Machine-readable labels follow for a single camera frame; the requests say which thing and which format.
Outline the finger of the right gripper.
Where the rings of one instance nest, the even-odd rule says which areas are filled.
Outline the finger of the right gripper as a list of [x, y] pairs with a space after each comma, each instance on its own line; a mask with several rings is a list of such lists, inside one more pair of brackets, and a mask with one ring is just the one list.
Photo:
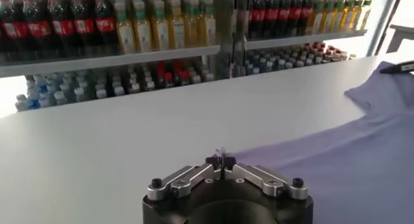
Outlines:
[[414, 61], [402, 62], [380, 70], [380, 74], [402, 74], [414, 71]]

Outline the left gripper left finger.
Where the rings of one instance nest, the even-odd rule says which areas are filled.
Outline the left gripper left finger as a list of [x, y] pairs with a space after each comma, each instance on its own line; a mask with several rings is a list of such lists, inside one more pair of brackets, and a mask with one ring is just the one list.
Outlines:
[[147, 186], [147, 199], [163, 201], [168, 198], [180, 199], [194, 193], [201, 185], [214, 185], [220, 176], [223, 156], [205, 158], [196, 166], [185, 166], [167, 177], [154, 178]]

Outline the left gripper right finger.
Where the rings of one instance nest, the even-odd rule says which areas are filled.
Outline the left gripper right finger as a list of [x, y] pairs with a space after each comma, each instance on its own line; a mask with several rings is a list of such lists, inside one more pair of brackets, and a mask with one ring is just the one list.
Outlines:
[[263, 166], [249, 166], [237, 162], [235, 157], [222, 156], [222, 178], [233, 179], [236, 183], [248, 183], [268, 197], [306, 199], [309, 195], [304, 180], [286, 177]]

